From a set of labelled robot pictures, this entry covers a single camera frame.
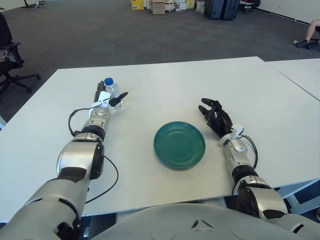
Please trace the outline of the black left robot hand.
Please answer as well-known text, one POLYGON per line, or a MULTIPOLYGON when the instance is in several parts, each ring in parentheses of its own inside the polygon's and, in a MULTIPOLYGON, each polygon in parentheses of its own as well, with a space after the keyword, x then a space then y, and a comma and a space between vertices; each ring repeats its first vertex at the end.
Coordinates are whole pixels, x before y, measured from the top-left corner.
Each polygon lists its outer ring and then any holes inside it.
POLYGON ((110 106, 111 108, 118 108, 123 105, 123 99, 128 92, 120 93, 119 86, 110 77, 97 84, 97 89, 94 96, 94 102, 103 107, 110 106))

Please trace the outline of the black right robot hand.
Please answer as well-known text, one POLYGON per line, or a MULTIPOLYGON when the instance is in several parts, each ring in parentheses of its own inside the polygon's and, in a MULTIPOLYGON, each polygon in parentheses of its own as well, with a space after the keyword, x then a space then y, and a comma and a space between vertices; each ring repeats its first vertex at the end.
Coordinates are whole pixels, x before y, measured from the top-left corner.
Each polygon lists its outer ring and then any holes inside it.
POLYGON ((209 106, 206 109, 202 105, 198 106, 199 111, 202 113, 206 120, 206 124, 215 132, 221 139, 227 134, 230 134, 232 128, 232 121, 229 115, 223 110, 222 105, 217 100, 202 98, 201 102, 209 106))

